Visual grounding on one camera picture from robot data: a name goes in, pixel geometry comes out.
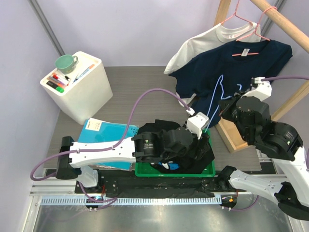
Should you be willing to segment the navy blue t-shirt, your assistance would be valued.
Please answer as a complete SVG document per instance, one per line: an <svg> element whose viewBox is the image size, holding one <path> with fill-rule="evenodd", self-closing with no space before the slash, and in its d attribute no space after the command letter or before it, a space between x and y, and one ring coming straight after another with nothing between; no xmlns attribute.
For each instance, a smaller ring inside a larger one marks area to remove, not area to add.
<svg viewBox="0 0 309 232"><path fill-rule="evenodd" d="M258 52L258 55L232 56L242 53L244 48L249 48L250 53ZM275 40L255 43L231 41L197 55L170 76L177 80L176 92L180 98L196 95L197 100L192 103L192 108L197 113L207 115L213 90L221 74L224 75L225 97L233 96L239 90L248 90L252 78L277 76L292 56L290 45ZM220 108L210 127L220 121L219 112Z"/></svg>

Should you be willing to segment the black flower print t-shirt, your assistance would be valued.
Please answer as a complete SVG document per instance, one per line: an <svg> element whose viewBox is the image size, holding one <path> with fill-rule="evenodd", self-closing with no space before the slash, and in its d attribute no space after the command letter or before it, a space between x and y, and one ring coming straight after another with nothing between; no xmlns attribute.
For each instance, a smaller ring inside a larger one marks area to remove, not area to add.
<svg viewBox="0 0 309 232"><path fill-rule="evenodd" d="M201 174L214 160L210 136L200 138L172 121L155 120L132 138L137 163L148 163L162 174Z"/></svg>

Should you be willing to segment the white t-shirt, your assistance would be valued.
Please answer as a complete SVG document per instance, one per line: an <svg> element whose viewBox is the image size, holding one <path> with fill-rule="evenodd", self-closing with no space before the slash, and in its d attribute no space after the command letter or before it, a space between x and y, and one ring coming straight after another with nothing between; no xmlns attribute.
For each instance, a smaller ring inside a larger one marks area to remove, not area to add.
<svg viewBox="0 0 309 232"><path fill-rule="evenodd" d="M196 35L186 40L178 50L178 52L168 62L164 74L171 74L174 71L180 69L187 64L191 59L197 55L215 49L228 42L234 41L242 36L248 35L254 31L257 23L250 25L249 23L236 28L228 29L225 28L221 23L215 25L213 28L199 35ZM261 28L257 29L257 33L261 33ZM261 38L247 37L244 42L255 43L260 42Z"/></svg>

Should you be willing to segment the pink hanger of navy shirt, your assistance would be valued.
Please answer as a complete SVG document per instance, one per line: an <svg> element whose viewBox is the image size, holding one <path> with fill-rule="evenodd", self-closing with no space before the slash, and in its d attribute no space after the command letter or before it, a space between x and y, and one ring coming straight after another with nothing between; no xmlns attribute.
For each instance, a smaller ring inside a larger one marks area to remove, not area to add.
<svg viewBox="0 0 309 232"><path fill-rule="evenodd" d="M266 9L262 12L262 14L261 14L261 16L260 16L260 18L259 18L259 20L258 20L258 22L257 22L257 24L256 24L256 27L254 28L254 31L253 31L252 33L248 34L248 35L245 35L245 36L242 36L242 37L236 39L236 41L244 40L245 38L247 38L247 37L252 37L253 35L254 35L255 37L259 37L259 38L261 38L261 39L270 41L269 38L264 37L264 36L261 35L260 33L257 33L257 29L260 27L260 23L261 23L261 20L262 20L263 16L264 16L264 15L266 14L266 12L269 11L270 9L275 9L275 10L277 10L278 8L277 8L276 6L271 6L271 7L266 8ZM258 52L250 53L249 50L250 50L249 48L244 48L244 50L242 51L242 53L232 54L232 56L233 56L233 57L237 57L237 56L246 57L246 56L248 56L248 55L258 55Z"/></svg>

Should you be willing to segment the pink hanger of white shirt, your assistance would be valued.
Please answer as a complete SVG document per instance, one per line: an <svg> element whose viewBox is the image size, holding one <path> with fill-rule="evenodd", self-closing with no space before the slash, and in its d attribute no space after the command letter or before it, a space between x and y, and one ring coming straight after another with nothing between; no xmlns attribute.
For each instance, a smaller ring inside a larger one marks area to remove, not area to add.
<svg viewBox="0 0 309 232"><path fill-rule="evenodd" d="M247 20L247 19L245 19L245 18L243 18L243 17L240 17L240 16L237 14L237 11L238 11L238 8L239 8L239 2L240 2L240 0L237 1L237 4L236 4L236 6L235 6L235 10L234 10L233 14L232 14L230 17L226 18L224 21L222 21L222 22L221 22L221 25L223 25L225 22L227 22L228 20L230 20L230 19L233 18L233 17L236 17L236 18L238 18L238 19L240 19L240 20L242 20L242 21L245 21L245 22L249 23L250 25L253 24L252 21L249 21L249 20Z"/></svg>

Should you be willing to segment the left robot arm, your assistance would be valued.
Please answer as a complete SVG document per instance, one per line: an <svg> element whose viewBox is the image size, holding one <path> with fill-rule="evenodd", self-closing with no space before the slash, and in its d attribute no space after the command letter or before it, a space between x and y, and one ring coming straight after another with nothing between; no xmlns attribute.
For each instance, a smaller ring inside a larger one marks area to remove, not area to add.
<svg viewBox="0 0 309 232"><path fill-rule="evenodd" d="M159 132L143 132L123 139L113 145L111 142L73 142L62 158L58 158L56 178L79 181L91 192L102 189L103 181L92 164L125 161L130 163L167 163L173 158L188 155L201 139L201 130L192 131L184 127Z"/></svg>

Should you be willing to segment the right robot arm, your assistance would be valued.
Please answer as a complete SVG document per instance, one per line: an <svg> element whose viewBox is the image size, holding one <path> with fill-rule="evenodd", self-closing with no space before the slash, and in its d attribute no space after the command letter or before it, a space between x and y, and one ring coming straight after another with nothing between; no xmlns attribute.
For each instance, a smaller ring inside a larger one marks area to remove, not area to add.
<svg viewBox="0 0 309 232"><path fill-rule="evenodd" d="M254 96L236 94L220 100L220 117L233 122L242 139L277 164L287 181L273 182L226 166L218 175L220 189L241 189L277 204L288 216L309 219L308 155L297 130L271 120L269 105Z"/></svg>

